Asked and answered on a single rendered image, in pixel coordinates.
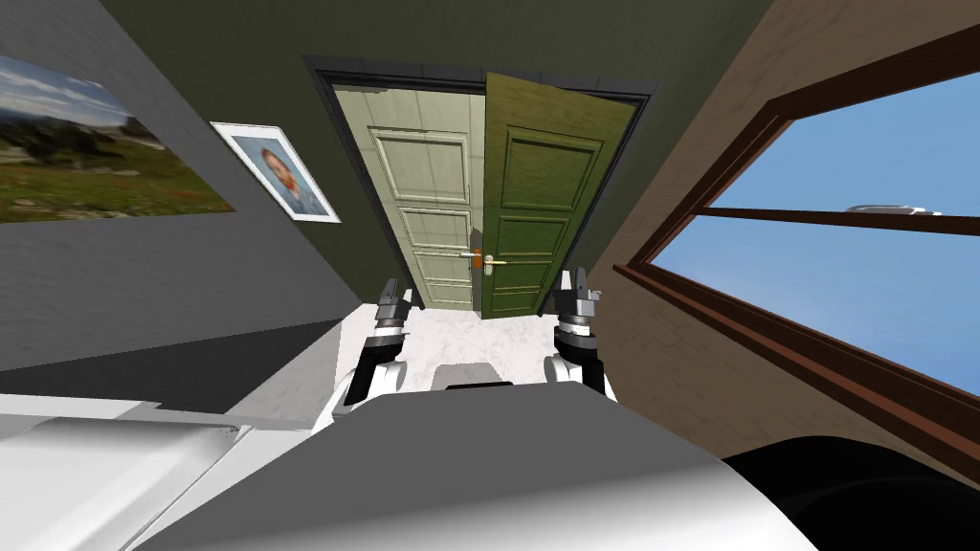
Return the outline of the white framed portrait picture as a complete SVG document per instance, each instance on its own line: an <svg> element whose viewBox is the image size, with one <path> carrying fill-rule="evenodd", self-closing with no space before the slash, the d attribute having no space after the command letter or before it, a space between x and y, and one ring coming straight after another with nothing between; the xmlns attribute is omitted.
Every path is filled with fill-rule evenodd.
<svg viewBox="0 0 980 551"><path fill-rule="evenodd" d="M341 222L281 128L224 122L211 126L291 220Z"/></svg>

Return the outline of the olive green door leaf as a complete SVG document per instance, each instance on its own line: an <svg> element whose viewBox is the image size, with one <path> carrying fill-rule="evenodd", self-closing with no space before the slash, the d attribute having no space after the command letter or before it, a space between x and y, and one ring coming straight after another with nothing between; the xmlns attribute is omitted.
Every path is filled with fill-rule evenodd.
<svg viewBox="0 0 980 551"><path fill-rule="evenodd" d="M634 113L626 103L487 74L481 249L507 264L482 275L484 319L539 312Z"/></svg>

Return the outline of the pale green door leaf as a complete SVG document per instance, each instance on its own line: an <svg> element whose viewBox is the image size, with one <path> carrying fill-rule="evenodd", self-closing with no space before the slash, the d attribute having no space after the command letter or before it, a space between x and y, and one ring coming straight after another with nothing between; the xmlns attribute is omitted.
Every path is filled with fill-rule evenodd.
<svg viewBox="0 0 980 551"><path fill-rule="evenodd" d="M482 243L483 95L333 87L418 297L477 312L471 253Z"/></svg>

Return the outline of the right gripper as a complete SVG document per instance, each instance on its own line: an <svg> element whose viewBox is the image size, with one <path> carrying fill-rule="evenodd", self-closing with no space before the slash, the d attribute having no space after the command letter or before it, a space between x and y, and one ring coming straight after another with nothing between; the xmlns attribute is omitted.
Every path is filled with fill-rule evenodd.
<svg viewBox="0 0 980 551"><path fill-rule="evenodd" d="M559 316L591 318L595 316L596 303L601 299L601 291L589 289L587 272L584 267L575 271L575 289L569 270L560 276L560 289L554 292L555 310Z"/></svg>

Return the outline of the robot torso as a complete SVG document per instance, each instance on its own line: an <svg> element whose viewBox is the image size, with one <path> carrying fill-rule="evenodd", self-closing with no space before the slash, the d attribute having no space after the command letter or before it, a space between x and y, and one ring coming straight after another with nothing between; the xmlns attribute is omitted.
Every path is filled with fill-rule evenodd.
<svg viewBox="0 0 980 551"><path fill-rule="evenodd" d="M136 551L816 551L716 456L575 382L373 398Z"/></svg>

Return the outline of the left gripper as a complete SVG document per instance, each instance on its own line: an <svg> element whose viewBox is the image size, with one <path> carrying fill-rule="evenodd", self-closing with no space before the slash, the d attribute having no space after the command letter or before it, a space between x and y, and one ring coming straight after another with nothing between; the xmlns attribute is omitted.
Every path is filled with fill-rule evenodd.
<svg viewBox="0 0 980 551"><path fill-rule="evenodd" d="M374 319L378 323L381 323L383 320L385 322L404 323L408 319L409 313L414 305L414 289L407 288L401 298L398 293L398 288L397 278L390 278L385 283L374 316Z"/></svg>

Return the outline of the brown framed window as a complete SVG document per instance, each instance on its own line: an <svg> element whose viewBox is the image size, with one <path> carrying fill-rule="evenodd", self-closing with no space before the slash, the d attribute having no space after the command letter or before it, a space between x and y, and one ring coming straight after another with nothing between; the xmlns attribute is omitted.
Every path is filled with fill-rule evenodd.
<svg viewBox="0 0 980 551"><path fill-rule="evenodd" d="M615 270L980 486L980 24L770 98Z"/></svg>

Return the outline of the landscape picture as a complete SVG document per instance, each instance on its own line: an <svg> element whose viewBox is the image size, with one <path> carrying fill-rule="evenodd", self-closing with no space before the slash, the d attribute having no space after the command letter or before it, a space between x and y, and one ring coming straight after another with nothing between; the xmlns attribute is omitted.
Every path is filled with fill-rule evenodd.
<svg viewBox="0 0 980 551"><path fill-rule="evenodd" d="M232 209L103 86L0 55L0 224Z"/></svg>

